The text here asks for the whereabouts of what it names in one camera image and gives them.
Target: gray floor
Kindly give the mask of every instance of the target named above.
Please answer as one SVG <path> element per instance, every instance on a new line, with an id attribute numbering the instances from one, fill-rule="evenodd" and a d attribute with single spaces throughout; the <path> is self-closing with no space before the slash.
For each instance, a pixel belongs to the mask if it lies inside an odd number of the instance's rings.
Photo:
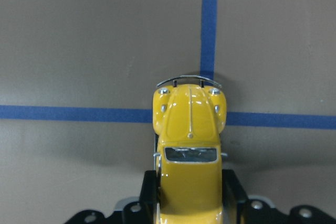
<path id="1" fill-rule="evenodd" d="M 202 0 L 0 0 L 0 105 L 150 109 L 200 68 Z M 229 111 L 336 115 L 335 0 L 218 0 Z M 336 217 L 336 131 L 228 126 L 225 167 L 288 213 Z M 152 168 L 150 124 L 0 121 L 0 222 L 112 213 Z"/>

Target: volkswagen beetle model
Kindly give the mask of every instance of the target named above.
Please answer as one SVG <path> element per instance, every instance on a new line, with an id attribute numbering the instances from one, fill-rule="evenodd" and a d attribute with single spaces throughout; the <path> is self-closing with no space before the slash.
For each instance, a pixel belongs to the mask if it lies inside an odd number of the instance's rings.
<path id="1" fill-rule="evenodd" d="M 226 99 L 221 85 L 201 76 L 180 76 L 157 86 L 156 223 L 223 223 L 219 134 L 226 122 Z"/>

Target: black mount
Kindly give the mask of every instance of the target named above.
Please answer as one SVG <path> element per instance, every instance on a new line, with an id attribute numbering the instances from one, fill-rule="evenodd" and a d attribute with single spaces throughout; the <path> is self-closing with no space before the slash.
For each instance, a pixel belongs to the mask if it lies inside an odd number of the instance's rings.
<path id="1" fill-rule="evenodd" d="M 271 208 L 259 199 L 249 199 L 235 172 L 222 170 L 223 206 L 228 224 L 336 224 L 336 220 L 318 208 L 302 205 L 291 209 L 289 215 Z M 110 217 L 95 210 L 77 213 L 65 224 L 154 224 L 158 191 L 156 171 L 144 174 L 139 201 L 127 204 Z"/>

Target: metal bolt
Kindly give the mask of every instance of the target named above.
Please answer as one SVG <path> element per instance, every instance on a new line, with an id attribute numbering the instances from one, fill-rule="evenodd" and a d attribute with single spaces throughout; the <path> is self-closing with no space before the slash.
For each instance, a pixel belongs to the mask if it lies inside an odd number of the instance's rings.
<path id="1" fill-rule="evenodd" d="M 219 112 L 219 105 L 215 106 L 215 112 L 218 113 Z"/>
<path id="2" fill-rule="evenodd" d="M 299 211 L 299 215 L 301 215 L 304 218 L 310 218 L 312 216 L 312 213 L 307 208 L 301 208 Z"/>
<path id="3" fill-rule="evenodd" d="M 260 210 L 263 207 L 262 203 L 258 200 L 252 201 L 251 206 L 256 210 Z"/>
<path id="4" fill-rule="evenodd" d="M 164 104 L 164 105 L 161 106 L 161 112 L 165 112 L 166 109 L 167 109 L 167 105 L 166 104 Z"/>
<path id="5" fill-rule="evenodd" d="M 221 91 L 219 89 L 217 89 L 217 88 L 212 88 L 212 89 L 209 90 L 209 93 L 212 94 L 212 95 L 214 95 L 214 94 L 220 94 L 220 92 Z"/>
<path id="6" fill-rule="evenodd" d="M 96 220 L 97 216 L 95 215 L 94 212 L 91 213 L 91 215 L 87 215 L 84 219 L 85 223 L 91 223 L 94 222 Z"/>
<path id="7" fill-rule="evenodd" d="M 138 204 L 131 206 L 131 211 L 132 212 L 139 212 L 141 210 L 141 206 Z"/>

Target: blue tape line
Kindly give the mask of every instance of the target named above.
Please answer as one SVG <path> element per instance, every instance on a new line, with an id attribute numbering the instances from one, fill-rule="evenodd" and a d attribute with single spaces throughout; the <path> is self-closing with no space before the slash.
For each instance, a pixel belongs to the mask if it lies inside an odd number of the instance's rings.
<path id="1" fill-rule="evenodd" d="M 336 130 L 336 116 L 228 112 L 227 125 Z"/>
<path id="2" fill-rule="evenodd" d="M 152 110 L 0 105 L 0 119 L 151 123 Z"/>
<path id="3" fill-rule="evenodd" d="M 200 75 L 214 79 L 217 0 L 202 0 Z"/>
<path id="4" fill-rule="evenodd" d="M 151 123 L 152 110 L 0 105 L 0 119 Z M 336 116 L 228 112 L 227 125 L 336 130 Z"/>

